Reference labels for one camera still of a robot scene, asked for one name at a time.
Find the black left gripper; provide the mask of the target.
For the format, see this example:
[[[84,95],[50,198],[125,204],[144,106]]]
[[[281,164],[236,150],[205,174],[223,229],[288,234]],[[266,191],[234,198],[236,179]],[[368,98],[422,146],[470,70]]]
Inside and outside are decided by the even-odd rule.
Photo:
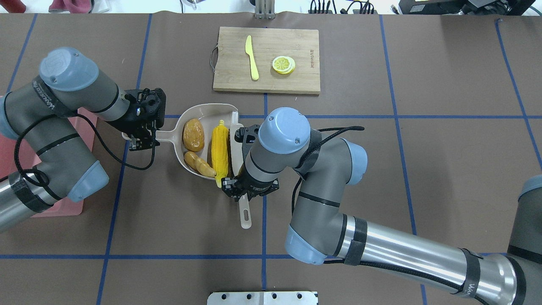
[[[129,151],[141,151],[160,146],[157,130],[164,125],[166,94],[161,88],[128,89],[123,96],[128,109],[112,127],[130,137]]]

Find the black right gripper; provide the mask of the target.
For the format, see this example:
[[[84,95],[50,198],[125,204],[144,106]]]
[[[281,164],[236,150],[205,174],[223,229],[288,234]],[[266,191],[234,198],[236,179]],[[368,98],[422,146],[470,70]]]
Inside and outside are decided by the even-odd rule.
[[[244,161],[249,155],[250,148],[259,135],[259,124],[250,127],[242,127],[240,124],[230,126],[229,149],[232,161],[232,175],[221,179],[221,189],[236,202],[243,195],[248,201],[257,196],[263,197],[279,189],[279,182],[276,178],[271,182],[258,181],[251,177],[246,170]]]

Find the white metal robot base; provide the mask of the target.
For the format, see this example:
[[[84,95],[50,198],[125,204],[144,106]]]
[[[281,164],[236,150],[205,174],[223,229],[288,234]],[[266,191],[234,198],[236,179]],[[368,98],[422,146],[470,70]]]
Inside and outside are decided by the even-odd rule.
[[[217,292],[207,298],[207,305],[318,305],[313,291],[241,291]]]

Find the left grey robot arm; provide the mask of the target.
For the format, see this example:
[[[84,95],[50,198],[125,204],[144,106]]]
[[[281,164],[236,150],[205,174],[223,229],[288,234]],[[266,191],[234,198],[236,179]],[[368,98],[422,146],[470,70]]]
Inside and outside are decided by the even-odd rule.
[[[166,94],[121,89],[73,47],[52,50],[27,85],[1,98],[1,134],[16,141],[16,171],[1,179],[1,231],[68,198],[79,202],[109,177],[70,123],[83,108],[128,135],[130,150],[155,151]]]

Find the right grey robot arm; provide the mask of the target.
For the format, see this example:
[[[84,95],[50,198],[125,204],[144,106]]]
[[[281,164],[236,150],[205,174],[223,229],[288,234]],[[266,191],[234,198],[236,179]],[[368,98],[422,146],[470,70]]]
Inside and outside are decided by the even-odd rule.
[[[298,110],[277,108],[260,125],[235,128],[244,161],[222,190],[236,200],[265,196],[292,168],[299,180],[285,248],[294,259],[385,270],[484,305],[540,305],[540,175],[523,184],[507,252],[479,255],[341,213],[345,187],[368,167],[365,149],[340,137],[350,130],[364,128],[330,128],[326,136]]]

